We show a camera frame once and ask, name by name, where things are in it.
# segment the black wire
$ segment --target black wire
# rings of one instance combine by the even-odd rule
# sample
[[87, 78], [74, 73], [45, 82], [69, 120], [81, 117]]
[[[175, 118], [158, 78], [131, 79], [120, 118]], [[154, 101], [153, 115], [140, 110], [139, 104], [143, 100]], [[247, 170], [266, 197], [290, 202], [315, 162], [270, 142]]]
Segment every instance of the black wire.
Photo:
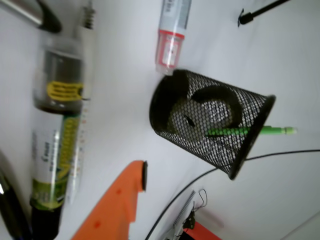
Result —
[[[205, 200], [204, 200], [204, 198], [201, 196], [201, 191], [204, 191], [204, 193], [205, 193]], [[202, 208], [204, 208], [204, 207], [206, 207], [206, 206], [208, 205], [208, 195], [207, 195], [207, 191], [206, 191], [204, 188], [202, 188], [202, 189], [199, 190], [198, 193], [199, 193], [199, 195], [200, 195], [200, 198], [202, 199], [202, 204], [201, 204], [201, 206], [199, 206], [199, 207], [197, 207], [197, 208], [193, 207], [193, 211], [194, 211], [194, 212], [197, 212], [199, 209], [202, 209]]]
[[[288, 155], [288, 154], [303, 154], [303, 153], [317, 153], [320, 152], [320, 149], [312, 149], [312, 150], [300, 150], [300, 151], [284, 151], [284, 152], [275, 152], [275, 153], [270, 153], [270, 154], [265, 154], [265, 155], [261, 155], [261, 156], [255, 156], [255, 157], [251, 157], [246, 159], [246, 161], [251, 161], [251, 160], [255, 160], [255, 159], [262, 159], [262, 158], [267, 158], [267, 157], [271, 157], [271, 156], [277, 156], [277, 155]], [[162, 217], [165, 215], [165, 213], [167, 212], [167, 210], [171, 207], [171, 205], [177, 200], [178, 197], [180, 197], [180, 195], [187, 190], [187, 188], [189, 188], [192, 184], [194, 184], [196, 181], [198, 181], [199, 179], [203, 178], [204, 176], [213, 173], [214, 171], [218, 170], [218, 168], [214, 168], [210, 171], [207, 171], [203, 174], [201, 174], [200, 176], [198, 176], [196, 179], [192, 180], [187, 186], [185, 186], [173, 199], [172, 201], [165, 207], [165, 209], [162, 211], [162, 213], [160, 214], [160, 216], [158, 217], [158, 219], [155, 221], [154, 225], [152, 226], [150, 232], [148, 233], [148, 235], [146, 236], [145, 240], [149, 240], [151, 234], [154, 232], [155, 228], [157, 227], [158, 223], [160, 222], [160, 220], [162, 219]]]
[[[185, 233], [187, 233], [187, 232], [188, 232], [188, 230], [189, 230], [189, 228], [187, 228], [187, 229], [186, 229]], [[184, 230], [183, 230], [183, 231], [184, 231]], [[181, 235], [179, 235], [179, 236], [175, 235], [174, 237], [181, 237], [183, 234], [184, 234], [184, 233], [182, 233], [182, 234], [181, 234]], [[173, 238], [174, 238], [174, 237], [173, 237]]]
[[304, 154], [304, 153], [317, 153], [317, 152], [320, 152], [320, 149], [275, 152], [275, 153], [270, 153], [270, 154], [266, 154], [266, 155], [250, 157], [250, 158], [246, 159], [246, 161], [251, 161], [251, 160], [255, 160], [255, 159], [262, 159], [262, 158], [267, 158], [267, 157], [272, 157], [272, 156], [277, 156], [277, 155]]

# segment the green label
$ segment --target green label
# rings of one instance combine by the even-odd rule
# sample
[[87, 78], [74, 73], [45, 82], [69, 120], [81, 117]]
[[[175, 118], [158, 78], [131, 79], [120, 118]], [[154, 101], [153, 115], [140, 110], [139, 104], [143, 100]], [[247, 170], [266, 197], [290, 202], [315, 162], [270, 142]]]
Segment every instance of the green label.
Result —
[[62, 206], [65, 200], [80, 117], [43, 111], [37, 115], [41, 125], [35, 126], [32, 134], [35, 174], [30, 203], [49, 211]]

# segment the roll of tape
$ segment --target roll of tape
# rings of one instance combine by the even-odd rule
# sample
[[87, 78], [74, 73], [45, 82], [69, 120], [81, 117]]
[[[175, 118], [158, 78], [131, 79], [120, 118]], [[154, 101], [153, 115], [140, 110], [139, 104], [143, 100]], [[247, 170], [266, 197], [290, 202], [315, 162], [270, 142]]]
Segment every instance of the roll of tape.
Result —
[[173, 107], [169, 129], [185, 140], [197, 142], [213, 127], [210, 112], [194, 100], [181, 100]]

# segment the black cable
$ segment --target black cable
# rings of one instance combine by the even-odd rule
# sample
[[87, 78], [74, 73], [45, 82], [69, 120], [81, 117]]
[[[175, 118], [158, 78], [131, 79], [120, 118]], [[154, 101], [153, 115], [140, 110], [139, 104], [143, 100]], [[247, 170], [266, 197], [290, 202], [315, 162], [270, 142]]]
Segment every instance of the black cable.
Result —
[[[270, 154], [265, 154], [265, 155], [261, 155], [261, 156], [255, 156], [255, 157], [251, 157], [246, 159], [246, 161], [251, 161], [251, 160], [255, 160], [255, 159], [262, 159], [262, 158], [268, 158], [268, 157], [272, 157], [272, 156], [278, 156], [278, 155], [288, 155], [288, 154], [303, 154], [303, 153], [317, 153], [320, 152], [320, 149], [312, 149], [312, 150], [299, 150], [299, 151], [284, 151], [284, 152], [275, 152], [275, 153], [270, 153]], [[203, 174], [201, 174], [200, 176], [198, 176], [197, 178], [195, 178], [194, 180], [192, 180], [187, 186], [185, 186], [173, 199], [172, 201], [165, 207], [165, 209], [162, 211], [162, 213], [160, 214], [160, 216], [158, 217], [158, 219], [155, 221], [154, 225], [152, 226], [150, 232], [148, 233], [148, 235], [146, 236], [145, 240], [149, 240], [151, 234], [154, 232], [155, 228], [157, 227], [158, 223], [160, 222], [160, 220], [162, 219], [162, 217], [165, 215], [165, 213], [167, 212], [167, 210], [171, 207], [171, 205], [177, 200], [178, 197], [180, 197], [180, 195], [187, 190], [192, 184], [194, 184], [196, 181], [198, 181], [199, 179], [203, 178], [204, 176], [213, 173], [214, 171], [218, 170], [218, 168], [214, 168], [212, 170], [209, 170]]]
[[268, 6], [265, 6], [265, 7], [255, 11], [255, 12], [253, 12], [252, 16], [255, 18], [255, 17], [257, 17], [257, 16], [259, 16], [261, 14], [264, 14], [265, 12], [267, 12], [267, 11], [269, 11], [271, 9], [274, 9], [275, 7], [278, 7], [281, 4], [284, 4], [284, 3], [288, 2], [288, 1], [290, 1], [290, 0], [278, 0], [278, 1], [275, 1], [275, 2], [273, 2], [271, 4], [269, 4]]
[[[201, 196], [201, 191], [204, 191], [204, 193], [205, 193], [205, 200], [204, 200], [204, 198]], [[202, 204], [201, 204], [201, 206], [199, 206], [199, 207], [197, 207], [197, 208], [195, 208], [195, 207], [193, 207], [193, 211], [194, 212], [197, 212], [199, 209], [202, 209], [202, 208], [204, 208], [204, 207], [206, 207], [207, 205], [208, 205], [208, 195], [207, 195], [207, 191], [204, 189], [204, 188], [202, 188], [202, 189], [200, 189], [199, 190], [199, 195], [200, 195], [200, 198], [202, 199]]]
[[240, 14], [240, 16], [239, 16], [239, 19], [238, 19], [238, 27], [240, 25], [245, 25], [247, 23], [252, 22], [255, 17], [257, 17], [257, 16], [259, 16], [259, 15], [261, 15], [261, 14], [263, 14], [263, 13], [265, 13], [265, 12], [271, 10], [271, 9], [274, 9], [275, 7], [278, 7], [279, 5], [284, 4], [284, 3], [288, 2], [288, 1], [290, 1], [290, 0], [278, 0], [278, 1], [275, 1], [275, 2], [273, 2], [271, 4], [269, 4], [268, 6], [265, 6], [265, 7], [255, 11], [255, 12], [253, 12], [253, 13], [248, 12], [245, 15], [243, 15], [243, 13], [244, 13], [244, 9], [243, 9], [241, 14]]
[[320, 149], [275, 152], [275, 153], [265, 154], [265, 155], [261, 155], [261, 156], [250, 157], [250, 158], [246, 159], [246, 161], [255, 160], [255, 159], [262, 159], [262, 158], [267, 158], [267, 157], [272, 157], [272, 156], [277, 156], [277, 155], [305, 154], [305, 153], [317, 153], [317, 152], [320, 152]]

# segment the red object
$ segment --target red object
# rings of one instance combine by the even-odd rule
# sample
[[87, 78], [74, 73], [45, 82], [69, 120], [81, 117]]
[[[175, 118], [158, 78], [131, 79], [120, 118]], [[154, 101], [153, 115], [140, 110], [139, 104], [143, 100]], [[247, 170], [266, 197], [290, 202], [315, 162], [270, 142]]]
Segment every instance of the red object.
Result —
[[222, 240], [198, 222], [195, 222], [194, 229], [185, 229], [184, 232], [194, 240]]
[[145, 191], [147, 163], [134, 161], [118, 176], [72, 240], [128, 240], [138, 193]]

